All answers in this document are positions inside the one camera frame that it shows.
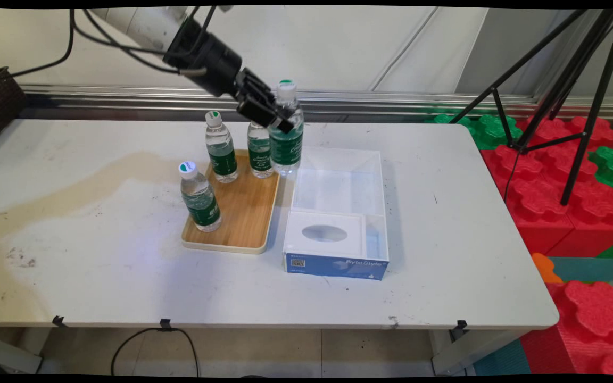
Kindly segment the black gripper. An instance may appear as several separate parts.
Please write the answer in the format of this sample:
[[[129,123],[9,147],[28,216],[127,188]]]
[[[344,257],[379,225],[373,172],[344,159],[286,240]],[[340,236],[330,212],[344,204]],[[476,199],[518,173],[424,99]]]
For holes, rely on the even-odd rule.
[[[180,25],[163,63],[179,70],[214,97],[235,95],[236,111],[248,120],[286,134],[295,128],[289,120],[292,113],[275,104],[270,87],[249,68],[241,70],[241,56],[214,34],[204,31],[193,18]]]

